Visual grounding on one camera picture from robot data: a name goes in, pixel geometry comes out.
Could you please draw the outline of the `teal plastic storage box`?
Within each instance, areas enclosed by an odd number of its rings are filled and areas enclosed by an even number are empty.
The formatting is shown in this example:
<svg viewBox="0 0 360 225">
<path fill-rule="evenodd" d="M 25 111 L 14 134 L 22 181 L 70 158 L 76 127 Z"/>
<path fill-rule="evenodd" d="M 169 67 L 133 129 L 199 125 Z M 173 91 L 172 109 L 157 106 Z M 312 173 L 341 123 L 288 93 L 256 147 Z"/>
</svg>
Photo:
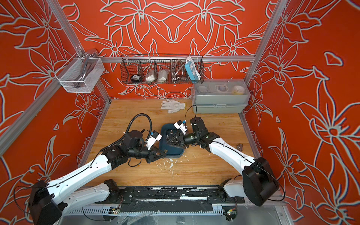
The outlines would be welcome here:
<svg viewBox="0 0 360 225">
<path fill-rule="evenodd" d="M 176 131 L 176 130 L 177 129 L 173 124 L 165 124 L 161 128 L 162 138 L 160 140 L 159 149 L 162 151 L 167 150 L 166 158 L 180 158 L 185 152 L 185 149 L 183 148 L 171 146 L 166 143 L 167 131 Z"/>
</svg>

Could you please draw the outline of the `metal tongs in basket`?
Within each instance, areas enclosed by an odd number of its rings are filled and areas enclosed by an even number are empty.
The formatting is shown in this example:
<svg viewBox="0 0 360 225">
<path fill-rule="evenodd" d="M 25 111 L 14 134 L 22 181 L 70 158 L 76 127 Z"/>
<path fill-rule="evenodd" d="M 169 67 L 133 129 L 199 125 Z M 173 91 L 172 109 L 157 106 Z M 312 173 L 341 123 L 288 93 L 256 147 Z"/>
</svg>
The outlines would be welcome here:
<svg viewBox="0 0 360 225">
<path fill-rule="evenodd" d="M 171 80 L 181 81 L 183 80 L 185 62 L 182 60 L 171 61 Z"/>
</svg>

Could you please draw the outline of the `grey lidded storage container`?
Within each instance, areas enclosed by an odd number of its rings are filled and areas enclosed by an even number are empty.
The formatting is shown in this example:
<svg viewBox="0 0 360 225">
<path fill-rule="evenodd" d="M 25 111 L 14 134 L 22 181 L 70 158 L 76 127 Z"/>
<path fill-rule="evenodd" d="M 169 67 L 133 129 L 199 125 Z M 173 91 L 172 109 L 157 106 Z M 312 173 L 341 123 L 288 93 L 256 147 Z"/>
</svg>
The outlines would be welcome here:
<svg viewBox="0 0 360 225">
<path fill-rule="evenodd" d="M 191 88 L 193 111 L 197 113 L 241 113 L 250 92 L 244 80 L 205 80 Z"/>
</svg>

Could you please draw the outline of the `metal tool in clear bin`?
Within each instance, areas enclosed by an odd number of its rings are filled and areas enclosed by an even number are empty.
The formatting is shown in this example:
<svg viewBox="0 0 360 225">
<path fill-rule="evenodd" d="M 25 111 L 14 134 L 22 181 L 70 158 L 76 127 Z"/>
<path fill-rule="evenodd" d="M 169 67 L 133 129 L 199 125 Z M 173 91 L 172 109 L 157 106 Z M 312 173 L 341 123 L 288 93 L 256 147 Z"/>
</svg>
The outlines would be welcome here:
<svg viewBox="0 0 360 225">
<path fill-rule="evenodd" d="M 91 49 L 88 52 L 86 52 L 83 55 L 83 63 L 82 63 L 82 68 L 80 70 L 80 75 L 77 78 L 77 83 L 76 83 L 76 87 L 80 86 L 80 82 L 82 82 L 85 79 L 86 73 L 87 73 L 87 64 L 89 62 L 90 59 L 95 58 L 98 55 L 98 52 L 96 49 Z"/>
</svg>

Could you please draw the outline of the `small metal object far right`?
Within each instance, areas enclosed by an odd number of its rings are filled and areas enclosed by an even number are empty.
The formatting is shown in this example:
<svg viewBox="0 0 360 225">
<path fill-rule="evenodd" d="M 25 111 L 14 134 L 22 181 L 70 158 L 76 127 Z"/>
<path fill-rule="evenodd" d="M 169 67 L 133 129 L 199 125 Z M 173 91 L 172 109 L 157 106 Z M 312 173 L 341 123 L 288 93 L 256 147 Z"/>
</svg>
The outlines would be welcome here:
<svg viewBox="0 0 360 225">
<path fill-rule="evenodd" d="M 243 151 L 243 144 L 241 144 L 241 143 L 237 144 L 237 150 L 242 152 Z"/>
</svg>

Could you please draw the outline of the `black item in basket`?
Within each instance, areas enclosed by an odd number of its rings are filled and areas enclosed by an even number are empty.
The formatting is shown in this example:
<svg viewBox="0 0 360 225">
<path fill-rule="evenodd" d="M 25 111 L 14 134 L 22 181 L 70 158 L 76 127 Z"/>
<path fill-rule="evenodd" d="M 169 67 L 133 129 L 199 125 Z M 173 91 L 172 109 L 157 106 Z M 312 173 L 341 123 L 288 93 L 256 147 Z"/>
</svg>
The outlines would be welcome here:
<svg viewBox="0 0 360 225">
<path fill-rule="evenodd" d="M 130 78 L 132 83 L 141 83 L 142 82 L 142 77 L 138 74 L 134 74 L 131 76 Z"/>
</svg>

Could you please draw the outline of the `white knit glove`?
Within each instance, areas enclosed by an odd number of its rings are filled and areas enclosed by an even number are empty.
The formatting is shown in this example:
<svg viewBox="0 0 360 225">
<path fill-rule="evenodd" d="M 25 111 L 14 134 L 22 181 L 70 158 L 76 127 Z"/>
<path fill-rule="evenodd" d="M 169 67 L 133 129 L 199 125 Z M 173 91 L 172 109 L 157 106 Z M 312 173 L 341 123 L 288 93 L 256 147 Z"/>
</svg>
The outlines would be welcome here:
<svg viewBox="0 0 360 225">
<path fill-rule="evenodd" d="M 184 110 L 186 107 L 185 103 L 180 103 L 176 100 L 166 99 L 161 103 L 161 110 L 166 110 L 167 113 L 176 113 L 180 110 Z"/>
</svg>

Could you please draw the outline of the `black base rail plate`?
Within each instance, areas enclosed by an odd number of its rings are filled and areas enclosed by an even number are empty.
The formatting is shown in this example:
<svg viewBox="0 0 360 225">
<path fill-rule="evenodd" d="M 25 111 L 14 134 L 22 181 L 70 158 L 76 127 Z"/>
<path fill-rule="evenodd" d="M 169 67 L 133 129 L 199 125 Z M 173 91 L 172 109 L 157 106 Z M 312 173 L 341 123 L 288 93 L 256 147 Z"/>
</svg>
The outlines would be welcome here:
<svg viewBox="0 0 360 225">
<path fill-rule="evenodd" d="M 245 203 L 243 197 L 228 197 L 216 185 L 205 186 L 129 186 L 119 187 L 94 206 L 110 206 L 120 212 L 206 213 L 213 206 L 224 208 Z"/>
</svg>

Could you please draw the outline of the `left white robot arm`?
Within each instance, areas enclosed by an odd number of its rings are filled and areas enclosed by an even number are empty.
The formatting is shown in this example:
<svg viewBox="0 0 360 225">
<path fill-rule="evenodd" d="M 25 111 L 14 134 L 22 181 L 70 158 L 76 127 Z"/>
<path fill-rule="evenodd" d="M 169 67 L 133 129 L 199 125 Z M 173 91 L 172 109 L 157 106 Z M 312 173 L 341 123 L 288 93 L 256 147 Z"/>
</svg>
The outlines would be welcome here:
<svg viewBox="0 0 360 225">
<path fill-rule="evenodd" d="M 60 219 L 65 208 L 65 198 L 98 176 L 126 163 L 129 158 L 144 158 L 151 163 L 165 156 L 154 146 L 160 141 L 161 134 L 153 131 L 148 139 L 143 139 L 140 131 L 133 130 L 115 143 L 101 149 L 99 154 L 88 164 L 73 172 L 45 182 L 40 180 L 31 187 L 29 210 L 34 224 L 52 225 Z"/>
</svg>

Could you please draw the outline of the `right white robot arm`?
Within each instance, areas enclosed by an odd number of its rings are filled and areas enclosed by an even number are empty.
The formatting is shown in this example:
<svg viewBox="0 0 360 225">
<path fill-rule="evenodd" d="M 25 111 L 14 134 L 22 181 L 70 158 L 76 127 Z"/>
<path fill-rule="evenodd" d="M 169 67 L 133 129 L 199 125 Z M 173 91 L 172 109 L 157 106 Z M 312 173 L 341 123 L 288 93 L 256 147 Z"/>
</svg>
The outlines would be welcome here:
<svg viewBox="0 0 360 225">
<path fill-rule="evenodd" d="M 279 189 L 279 183 L 265 158 L 254 158 L 235 149 L 218 134 L 208 131 L 201 117 L 192 118 L 190 124 L 193 130 L 191 133 L 183 121 L 166 129 L 166 143 L 183 149 L 197 145 L 235 168 L 242 180 L 228 179 L 219 186 L 224 199 L 246 197 L 254 205 L 262 206 Z"/>
</svg>

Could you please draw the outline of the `white bag in basket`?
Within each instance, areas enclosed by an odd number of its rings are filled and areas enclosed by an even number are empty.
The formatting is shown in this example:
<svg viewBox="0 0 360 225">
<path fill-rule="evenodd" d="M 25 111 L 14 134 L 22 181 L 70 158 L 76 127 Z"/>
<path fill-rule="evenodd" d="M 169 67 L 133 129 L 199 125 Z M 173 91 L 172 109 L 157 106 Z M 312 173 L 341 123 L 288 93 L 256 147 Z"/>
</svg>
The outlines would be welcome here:
<svg viewBox="0 0 360 225">
<path fill-rule="evenodd" d="M 165 81 L 167 81 L 168 78 L 168 70 L 162 69 L 158 72 L 157 75 L 157 82 L 158 83 L 164 83 Z"/>
<path fill-rule="evenodd" d="M 154 82 L 156 78 L 156 73 L 154 70 L 149 70 L 145 76 L 145 81 Z"/>
</svg>

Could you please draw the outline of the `clear plastic wall bin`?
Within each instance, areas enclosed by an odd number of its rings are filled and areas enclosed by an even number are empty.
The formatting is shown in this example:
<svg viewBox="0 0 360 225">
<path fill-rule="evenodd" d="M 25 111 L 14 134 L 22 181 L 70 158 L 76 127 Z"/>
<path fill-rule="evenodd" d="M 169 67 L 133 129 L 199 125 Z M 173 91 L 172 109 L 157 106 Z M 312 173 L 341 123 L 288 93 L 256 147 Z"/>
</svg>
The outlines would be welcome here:
<svg viewBox="0 0 360 225">
<path fill-rule="evenodd" d="M 100 58 L 75 58 L 55 77 L 68 93 L 91 93 L 104 70 Z"/>
</svg>

